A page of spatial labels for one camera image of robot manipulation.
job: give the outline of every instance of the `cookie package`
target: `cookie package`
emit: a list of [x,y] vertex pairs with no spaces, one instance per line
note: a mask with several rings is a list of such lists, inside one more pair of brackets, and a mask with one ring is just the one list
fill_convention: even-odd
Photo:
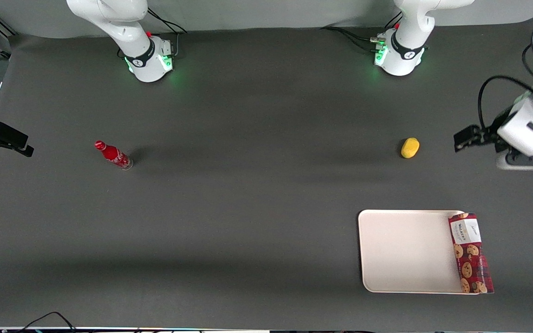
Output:
[[464,293],[494,293],[487,259],[483,255],[478,221],[474,213],[450,217],[453,251]]

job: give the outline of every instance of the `yellow sponge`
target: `yellow sponge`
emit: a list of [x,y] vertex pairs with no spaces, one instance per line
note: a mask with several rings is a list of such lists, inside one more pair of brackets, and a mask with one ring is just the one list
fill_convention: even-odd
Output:
[[404,145],[402,145],[402,149],[400,150],[400,153],[402,154],[403,158],[411,158],[416,154],[417,151],[419,151],[419,147],[421,144],[417,139],[414,137],[409,137],[404,141]]

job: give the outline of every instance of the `bottle label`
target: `bottle label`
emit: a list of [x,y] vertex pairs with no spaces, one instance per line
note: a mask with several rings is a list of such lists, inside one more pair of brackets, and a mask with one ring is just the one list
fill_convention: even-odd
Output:
[[114,163],[118,167],[126,168],[129,165],[129,157],[123,154],[120,150],[117,149],[117,156],[113,160],[109,160],[110,162]]

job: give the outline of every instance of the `cookie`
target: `cookie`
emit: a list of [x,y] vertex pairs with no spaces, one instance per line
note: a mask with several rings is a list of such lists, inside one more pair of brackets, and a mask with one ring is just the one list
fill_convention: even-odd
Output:
[[456,259],[460,259],[464,255],[464,249],[462,249],[462,245],[460,244],[454,244],[453,251],[455,252]]
[[464,265],[462,265],[462,276],[465,278],[470,278],[472,276],[472,265],[470,263],[464,263]]
[[486,293],[487,292],[487,286],[485,286],[484,283],[480,281],[472,282],[472,289],[474,289],[475,293]]
[[468,247],[466,248],[466,253],[469,253],[471,255],[478,255],[478,253],[480,253],[480,251],[478,250],[478,247],[470,244],[468,245]]
[[462,284],[462,291],[464,293],[470,293],[470,284],[468,284],[468,281],[463,278],[460,280],[461,284]]

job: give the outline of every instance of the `bottle cap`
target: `bottle cap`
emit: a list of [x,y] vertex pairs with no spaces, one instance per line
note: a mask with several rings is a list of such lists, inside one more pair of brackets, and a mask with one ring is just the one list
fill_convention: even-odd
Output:
[[97,150],[104,150],[106,149],[106,143],[98,140],[95,144],[93,144],[94,147],[96,147]]

